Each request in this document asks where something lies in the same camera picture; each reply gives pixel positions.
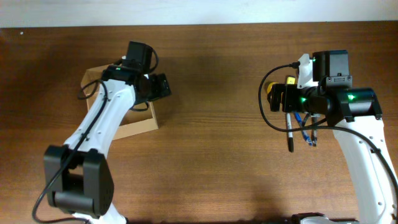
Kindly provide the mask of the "yellow tape roll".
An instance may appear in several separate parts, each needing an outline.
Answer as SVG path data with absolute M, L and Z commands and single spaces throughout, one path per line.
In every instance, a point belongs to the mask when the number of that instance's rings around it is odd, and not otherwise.
M 270 94 L 270 92 L 271 92 L 271 90 L 272 90 L 272 87 L 273 87 L 275 84 L 277 84 L 277 82 L 270 82 L 270 83 L 268 83 L 268 86 L 267 86 L 267 89 L 266 89 L 267 95 Z

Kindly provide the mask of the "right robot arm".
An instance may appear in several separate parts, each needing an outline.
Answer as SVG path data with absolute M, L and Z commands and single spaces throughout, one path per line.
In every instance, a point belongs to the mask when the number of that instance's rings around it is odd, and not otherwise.
M 348 52 L 303 54 L 288 65 L 296 84 L 259 86 L 271 111 L 323 115 L 298 131 L 330 129 L 346 159 L 360 223 L 397 223 L 397 175 L 385 143 L 382 109 L 371 88 L 353 88 Z

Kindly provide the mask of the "cardboard box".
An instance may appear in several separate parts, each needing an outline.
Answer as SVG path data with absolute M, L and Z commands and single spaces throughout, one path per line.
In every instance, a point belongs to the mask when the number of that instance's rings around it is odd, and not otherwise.
M 84 87 L 93 80 L 99 79 L 102 71 L 107 67 L 108 65 L 102 65 L 87 69 L 81 80 L 81 87 Z M 154 105 L 152 102 L 149 102 L 148 105 L 149 108 L 146 111 L 129 110 L 121 121 L 113 139 L 122 139 L 158 129 L 159 125 L 157 123 Z

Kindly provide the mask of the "black ballpoint pen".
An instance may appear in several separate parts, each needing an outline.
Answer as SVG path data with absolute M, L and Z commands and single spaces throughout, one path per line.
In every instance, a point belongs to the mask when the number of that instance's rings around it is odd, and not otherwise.
M 312 124 L 315 124 L 317 121 L 318 121 L 318 118 L 313 116 Z M 313 144 L 313 147 L 317 146 L 317 130 L 316 129 L 312 130 L 312 144 Z

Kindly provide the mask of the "black sharpie marker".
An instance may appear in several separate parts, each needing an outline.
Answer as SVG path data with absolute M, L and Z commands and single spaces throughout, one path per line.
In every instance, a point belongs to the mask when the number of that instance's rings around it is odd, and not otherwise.
M 291 122 L 290 115 L 287 113 L 285 115 L 285 117 L 286 117 L 287 129 L 292 129 L 292 122 Z M 288 150 L 289 150 L 289 152 L 294 152 L 294 137 L 293 137 L 293 133 L 292 132 L 288 132 L 287 136 L 288 136 Z

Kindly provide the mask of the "yellow highlighter marker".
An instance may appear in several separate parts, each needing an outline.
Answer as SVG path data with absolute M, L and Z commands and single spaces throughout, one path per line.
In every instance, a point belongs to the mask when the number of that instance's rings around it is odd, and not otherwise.
M 295 77 L 288 76 L 288 77 L 286 78 L 286 84 L 288 84 L 288 85 L 294 85 L 294 84 L 295 84 Z

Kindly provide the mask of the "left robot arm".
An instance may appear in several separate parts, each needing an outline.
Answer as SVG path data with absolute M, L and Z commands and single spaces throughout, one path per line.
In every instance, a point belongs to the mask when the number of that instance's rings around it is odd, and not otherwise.
M 43 222 L 37 211 L 46 198 L 51 207 L 68 214 L 67 222 L 128 223 L 113 204 L 107 155 L 128 112 L 141 111 L 139 104 L 148 110 L 149 103 L 172 93 L 165 74 L 155 74 L 152 62 L 159 62 L 157 52 L 131 41 L 124 57 L 81 87 L 78 99 L 95 100 L 78 129 L 44 154 L 45 187 L 32 209 L 35 222 Z

